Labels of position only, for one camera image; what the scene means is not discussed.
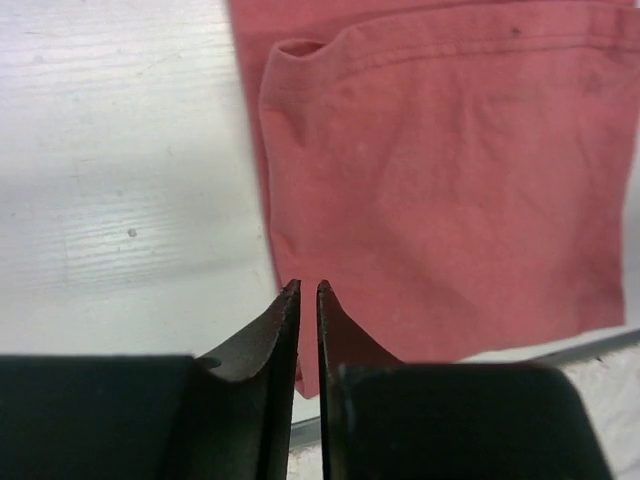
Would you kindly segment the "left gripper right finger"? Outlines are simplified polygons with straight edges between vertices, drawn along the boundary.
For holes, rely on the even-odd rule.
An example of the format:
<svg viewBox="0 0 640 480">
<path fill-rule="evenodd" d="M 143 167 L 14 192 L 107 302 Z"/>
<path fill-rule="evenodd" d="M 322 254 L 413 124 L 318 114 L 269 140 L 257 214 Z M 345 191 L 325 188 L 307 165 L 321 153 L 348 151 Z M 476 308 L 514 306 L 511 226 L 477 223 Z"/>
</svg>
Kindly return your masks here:
<svg viewBox="0 0 640 480">
<path fill-rule="evenodd" d="M 403 362 L 346 313 L 327 280 L 317 287 L 316 317 L 323 476 L 348 479 L 358 441 L 352 376 L 360 370 L 377 372 Z"/>
</svg>

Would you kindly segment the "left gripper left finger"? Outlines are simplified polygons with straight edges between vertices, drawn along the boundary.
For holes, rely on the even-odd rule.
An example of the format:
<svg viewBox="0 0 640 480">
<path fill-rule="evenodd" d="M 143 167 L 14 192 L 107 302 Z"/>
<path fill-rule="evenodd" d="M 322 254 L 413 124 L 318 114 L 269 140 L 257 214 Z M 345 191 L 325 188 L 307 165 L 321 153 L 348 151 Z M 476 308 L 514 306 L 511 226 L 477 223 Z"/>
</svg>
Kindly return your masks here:
<svg viewBox="0 0 640 480">
<path fill-rule="evenodd" d="M 298 280 L 197 358 L 184 397 L 187 479 L 283 479 L 300 324 Z"/>
</svg>

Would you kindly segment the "pink t shirt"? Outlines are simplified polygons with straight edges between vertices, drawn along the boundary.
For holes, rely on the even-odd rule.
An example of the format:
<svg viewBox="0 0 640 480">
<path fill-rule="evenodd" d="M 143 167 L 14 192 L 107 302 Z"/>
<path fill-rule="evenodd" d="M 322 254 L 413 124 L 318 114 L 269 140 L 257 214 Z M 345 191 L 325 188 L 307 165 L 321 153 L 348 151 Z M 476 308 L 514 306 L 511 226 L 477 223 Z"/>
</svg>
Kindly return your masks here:
<svg viewBox="0 0 640 480">
<path fill-rule="evenodd" d="M 624 321 L 639 116 L 631 1 L 233 1 L 278 280 L 406 362 Z"/>
</svg>

